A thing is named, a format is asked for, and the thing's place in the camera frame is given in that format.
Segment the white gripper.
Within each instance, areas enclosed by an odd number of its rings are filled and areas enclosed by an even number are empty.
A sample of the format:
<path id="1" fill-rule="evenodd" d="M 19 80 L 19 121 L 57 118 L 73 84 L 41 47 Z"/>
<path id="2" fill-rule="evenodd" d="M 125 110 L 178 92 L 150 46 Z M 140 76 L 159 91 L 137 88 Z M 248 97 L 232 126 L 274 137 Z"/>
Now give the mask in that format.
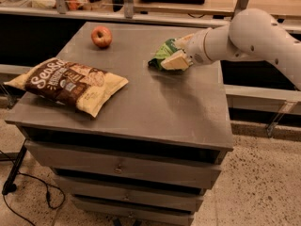
<path id="1" fill-rule="evenodd" d="M 206 38 L 210 31 L 212 31 L 211 28 L 202 29 L 195 34 L 175 39 L 174 46 L 181 50 L 164 56 L 160 62 L 161 68 L 166 71 L 185 71 L 192 65 L 192 62 L 194 65 L 213 63 L 214 60 L 209 57 L 206 49 Z"/>

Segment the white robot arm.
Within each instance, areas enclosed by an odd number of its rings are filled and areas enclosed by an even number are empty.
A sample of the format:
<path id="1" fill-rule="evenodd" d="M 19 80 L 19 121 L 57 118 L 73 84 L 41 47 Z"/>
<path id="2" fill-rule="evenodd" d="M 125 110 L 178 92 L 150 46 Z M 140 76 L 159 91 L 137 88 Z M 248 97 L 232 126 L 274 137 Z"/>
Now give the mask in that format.
<path id="1" fill-rule="evenodd" d="M 175 40 L 175 47 L 176 52 L 161 62 L 165 70 L 184 71 L 191 65 L 209 65 L 217 60 L 264 60 L 301 89 L 301 41 L 263 10 L 247 8 L 228 25 Z"/>

